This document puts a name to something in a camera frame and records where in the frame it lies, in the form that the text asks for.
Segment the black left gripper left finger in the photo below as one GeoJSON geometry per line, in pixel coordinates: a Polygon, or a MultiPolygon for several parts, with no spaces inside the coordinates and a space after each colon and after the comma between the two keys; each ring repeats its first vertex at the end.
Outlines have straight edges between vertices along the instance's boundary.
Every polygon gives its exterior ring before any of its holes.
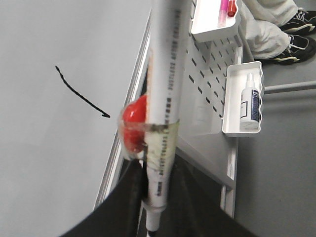
{"type": "Polygon", "coordinates": [[[137,236],[143,184],[143,168],[138,160],[133,160],[107,198],[84,220],[62,236],[137,236]]]}

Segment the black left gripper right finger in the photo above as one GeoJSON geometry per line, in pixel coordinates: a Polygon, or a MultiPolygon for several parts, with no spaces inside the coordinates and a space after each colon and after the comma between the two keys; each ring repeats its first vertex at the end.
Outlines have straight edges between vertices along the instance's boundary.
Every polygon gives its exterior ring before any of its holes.
{"type": "Polygon", "coordinates": [[[174,165],[158,237],[254,237],[215,204],[186,166],[174,165]]]}

